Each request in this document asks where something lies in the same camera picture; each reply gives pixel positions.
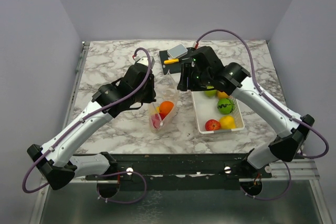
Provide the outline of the green toy pear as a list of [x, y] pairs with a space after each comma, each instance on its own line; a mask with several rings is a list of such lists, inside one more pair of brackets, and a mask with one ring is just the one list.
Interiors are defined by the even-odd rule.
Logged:
[[207, 90], [207, 91], [204, 91], [204, 94], [207, 97], [214, 97], [215, 95], [217, 95], [217, 91], [216, 90]]

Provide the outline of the orange toy fruit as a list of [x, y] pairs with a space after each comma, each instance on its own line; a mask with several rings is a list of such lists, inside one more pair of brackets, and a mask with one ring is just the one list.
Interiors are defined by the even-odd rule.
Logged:
[[168, 115], [174, 108], [174, 103], [171, 101], [163, 101], [159, 107], [161, 114]]

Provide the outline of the clear zip top bag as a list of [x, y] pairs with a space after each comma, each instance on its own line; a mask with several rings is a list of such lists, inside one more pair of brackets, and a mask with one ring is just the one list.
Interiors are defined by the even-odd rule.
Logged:
[[170, 71], [155, 81], [156, 101], [148, 105], [149, 126], [152, 132], [164, 131], [177, 113], [179, 93]]

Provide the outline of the orange toy pepper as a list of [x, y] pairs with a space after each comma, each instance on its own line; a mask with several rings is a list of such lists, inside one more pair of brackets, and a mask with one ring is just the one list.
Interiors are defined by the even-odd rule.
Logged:
[[229, 95], [226, 94], [225, 92], [217, 91], [217, 97], [218, 97], [219, 99], [227, 99], [227, 98], [229, 98]]

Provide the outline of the green toy fruit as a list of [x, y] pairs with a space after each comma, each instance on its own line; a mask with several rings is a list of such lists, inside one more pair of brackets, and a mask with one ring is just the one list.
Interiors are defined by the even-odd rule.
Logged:
[[223, 115], [229, 115], [235, 109], [234, 102], [229, 98], [219, 99], [217, 103], [218, 111]]

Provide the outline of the red toy apple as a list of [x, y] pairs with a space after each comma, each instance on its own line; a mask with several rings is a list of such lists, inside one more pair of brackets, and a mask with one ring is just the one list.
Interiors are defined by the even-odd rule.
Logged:
[[159, 113], [159, 114], [154, 114], [151, 116], [151, 120], [152, 120], [152, 126], [155, 129], [160, 129], [163, 126], [163, 120], [166, 117], [165, 114], [163, 113]]

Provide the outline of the yellow toy pear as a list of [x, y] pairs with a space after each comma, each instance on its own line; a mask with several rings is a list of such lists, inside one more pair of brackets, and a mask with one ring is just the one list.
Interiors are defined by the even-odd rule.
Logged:
[[221, 124], [222, 130], [231, 130], [236, 128], [235, 119], [230, 115], [223, 116], [219, 120], [219, 123]]

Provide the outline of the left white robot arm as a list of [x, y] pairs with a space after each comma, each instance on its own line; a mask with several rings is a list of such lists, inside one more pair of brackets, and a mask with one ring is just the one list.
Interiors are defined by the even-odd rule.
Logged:
[[108, 153], [77, 157], [76, 150], [98, 129], [120, 113], [133, 110], [135, 103], [155, 101], [152, 63], [136, 62], [122, 78], [102, 85], [83, 111], [58, 135], [43, 145], [33, 144], [27, 149], [34, 166], [53, 190], [65, 187], [73, 178], [101, 175], [110, 179], [115, 175], [115, 160]]

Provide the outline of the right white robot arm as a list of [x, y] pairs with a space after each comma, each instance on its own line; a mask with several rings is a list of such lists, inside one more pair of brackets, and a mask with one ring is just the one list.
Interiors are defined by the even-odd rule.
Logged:
[[210, 46], [192, 49], [181, 65], [180, 91], [204, 91], [212, 86], [241, 101], [277, 134], [270, 144], [250, 151], [241, 163], [246, 177], [254, 177], [265, 165], [278, 160], [290, 162], [307, 139], [314, 118], [290, 110], [263, 88], [257, 88], [250, 73], [240, 64], [223, 65]]

